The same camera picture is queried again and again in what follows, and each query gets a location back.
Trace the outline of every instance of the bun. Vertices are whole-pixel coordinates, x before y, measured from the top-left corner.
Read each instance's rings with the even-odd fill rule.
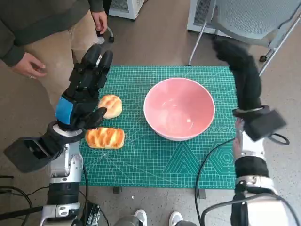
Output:
[[[122,112],[122,101],[118,96],[106,95],[98,103],[98,108],[106,107],[108,110],[104,115],[105,119],[112,119],[119,116]]]
[[[122,129],[97,128],[86,133],[86,142],[91,148],[122,148],[124,140],[125,133]]]

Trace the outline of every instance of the bowl rim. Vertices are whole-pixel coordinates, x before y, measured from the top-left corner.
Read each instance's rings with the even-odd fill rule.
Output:
[[[213,115],[212,115],[212,119],[210,120],[210,123],[208,124],[208,126],[205,127],[201,132],[195,133],[195,134],[193,134],[193,135],[191,135],[191,136],[185,136],[185,137],[183,137],[183,136],[175,136],[175,137],[172,136],[172,137],[171,137],[171,136],[166,135],[165,133],[163,133],[163,132],[161,132],[161,131],[157,131],[156,129],[154,129],[154,128],[152,127],[152,125],[150,124],[150,122],[149,122],[149,120],[148,120],[148,118],[147,118],[147,116],[146,116],[146,114],[145,114],[145,102],[146,102],[146,100],[147,100],[147,98],[148,98],[150,92],[151,92],[156,86],[158,86],[160,83],[163,83],[163,82],[165,82],[165,81],[167,81],[167,80],[183,80],[183,79],[184,79],[184,80],[191,81],[191,82],[193,82],[193,83],[195,83],[195,84],[198,84],[200,87],[202,87],[202,88],[209,94],[209,96],[210,96],[210,98],[211,98],[211,100],[212,100],[212,103],[213,103]],[[149,125],[156,133],[158,133],[159,135],[162,134],[163,136],[168,137],[168,138],[171,138],[171,139],[183,139],[183,140],[184,140],[184,139],[191,139],[191,138],[194,138],[194,137],[200,135],[201,133],[203,133],[206,129],[208,129],[208,128],[211,126],[211,124],[212,124],[212,122],[213,122],[213,120],[214,120],[214,117],[215,117],[215,102],[214,102],[214,100],[213,100],[213,98],[212,98],[212,95],[209,93],[209,91],[208,91],[203,85],[201,85],[200,83],[198,83],[198,82],[196,82],[196,81],[194,81],[194,80],[187,79],[187,78],[182,78],[182,77],[179,77],[179,78],[169,78],[169,79],[164,79],[164,80],[158,82],[157,84],[155,84],[155,85],[148,91],[148,93],[147,93],[146,96],[145,96],[144,103],[143,103],[143,114],[144,114],[144,117],[145,117],[145,119],[146,119],[148,125]]]

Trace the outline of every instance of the wire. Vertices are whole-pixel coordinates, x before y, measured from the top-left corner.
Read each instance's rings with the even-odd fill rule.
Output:
[[[282,138],[284,140],[284,142],[275,139],[273,136]],[[283,136],[279,133],[271,134],[270,136],[268,136],[268,139],[270,139],[271,141],[273,141],[273,142],[275,142],[276,144],[279,144],[279,145],[289,145],[290,144],[289,139],[287,139],[285,136]]]
[[[85,182],[86,182],[86,196],[85,196],[85,206],[84,206],[84,211],[85,211],[84,224],[86,224],[88,221],[87,204],[88,204],[88,197],[89,197],[89,181],[88,181],[88,174],[85,165],[83,165],[83,171],[84,171]]]
[[[42,190],[42,189],[45,189],[45,188],[49,188],[49,186],[47,186],[47,187],[40,187],[40,188],[36,189],[35,191],[33,191],[33,192],[27,194],[26,196],[33,195],[34,193],[36,193],[36,192],[38,192],[38,191],[40,191],[40,190]],[[1,191],[1,192],[10,193],[10,194],[12,194],[12,195],[17,195],[17,196],[24,196],[24,195],[22,195],[22,194],[17,194],[17,193],[11,192],[11,191],[5,191],[5,190],[3,190],[3,191]],[[79,191],[79,193],[81,193],[82,196],[83,196],[85,199],[87,199],[87,198],[86,198],[86,195],[85,195],[82,191]],[[101,209],[100,207],[99,207],[99,211],[102,213],[102,215],[103,215],[103,217],[104,217],[104,219],[105,219],[107,225],[110,226],[110,223],[109,223],[109,220],[108,220],[107,216],[105,215],[105,213],[102,211],[102,209]]]
[[[199,171],[198,171],[198,176],[197,176],[197,180],[196,180],[196,186],[195,186],[195,190],[194,190],[194,203],[196,205],[196,210],[197,210],[197,215],[198,215],[198,221],[201,223],[201,216],[199,214],[199,210],[198,210],[198,200],[197,200],[197,194],[198,194],[198,182],[199,182],[199,179],[200,179],[200,176],[201,176],[201,172],[202,172],[202,169],[207,161],[207,159],[209,158],[209,156],[211,155],[211,153],[216,150],[217,148],[219,148],[220,146],[223,146],[229,142],[231,142],[233,139],[230,139],[230,140],[227,140],[221,144],[219,144],[218,146],[216,146],[215,148],[211,149],[211,151],[209,151],[208,155],[205,157],[204,161],[202,162],[201,164],[201,167],[199,168]]]
[[[30,198],[29,198],[29,197],[25,194],[25,192],[22,191],[21,189],[19,189],[19,188],[17,188],[17,187],[13,187],[13,186],[0,186],[0,189],[10,189],[10,190],[15,190],[15,191],[21,193],[22,196],[27,200],[27,202],[28,202],[30,208],[32,208],[32,202],[31,202]],[[25,218],[24,218],[24,220],[23,220],[21,226],[24,226],[24,225],[26,224],[26,222],[27,222],[27,220],[28,220],[28,217],[29,217],[29,214],[27,214],[27,215],[25,216]]]
[[[39,190],[42,190],[42,189],[45,189],[45,188],[49,188],[49,186],[47,186],[47,187],[40,187],[40,188],[38,188],[37,190],[35,190],[35,191],[33,191],[33,192],[27,194],[26,196],[33,195],[34,193],[38,192]],[[17,196],[23,196],[22,194],[17,194],[17,193],[11,192],[11,191],[2,191],[2,192],[10,193],[10,194],[12,194],[12,195],[17,195]]]
[[[227,202],[221,202],[221,203],[218,203],[218,204],[215,204],[213,206],[210,206],[208,208],[206,208],[203,212],[202,212],[202,217],[201,217],[201,221],[200,221],[200,225],[201,226],[205,226],[205,215],[216,209],[216,208],[219,208],[219,207],[223,207],[223,206],[228,206],[228,205],[232,205],[232,204],[235,204],[235,203],[242,203],[242,202],[246,202],[246,201],[250,201],[250,200],[254,200],[254,199],[258,199],[260,197],[272,197],[272,198],[275,198],[277,200],[281,200],[287,207],[288,209],[291,211],[292,213],[292,216],[293,218],[295,219],[295,222],[296,222],[296,225],[297,226],[300,226],[300,222],[297,218],[297,214],[296,212],[293,210],[293,208],[291,207],[291,205],[287,202],[287,200],[285,200],[285,198],[279,196],[279,195],[275,195],[275,194],[270,194],[270,193],[261,193],[261,194],[256,194],[256,195],[253,195],[253,196],[250,196],[250,197],[247,197],[247,198],[244,198],[244,199],[240,199],[240,200],[232,200],[232,201],[227,201]]]

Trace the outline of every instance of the green sweater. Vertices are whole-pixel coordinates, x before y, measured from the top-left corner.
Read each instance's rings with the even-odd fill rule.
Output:
[[[87,12],[103,11],[102,0],[0,0],[0,59],[16,65],[22,45],[70,29]]]

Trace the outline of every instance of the green cutting mat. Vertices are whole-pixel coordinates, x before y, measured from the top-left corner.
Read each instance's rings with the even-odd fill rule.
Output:
[[[147,124],[143,102],[156,83],[172,77],[195,80],[206,87],[215,102],[215,118],[200,136],[185,142],[161,138]],[[113,66],[100,97],[114,94],[123,103],[122,114],[103,122],[104,127],[122,128],[122,149],[91,149],[85,140],[80,150],[93,186],[143,186],[193,188],[200,163],[218,144],[235,135],[234,79],[228,67],[202,66]],[[232,143],[216,150],[202,171],[199,187],[233,189]]]

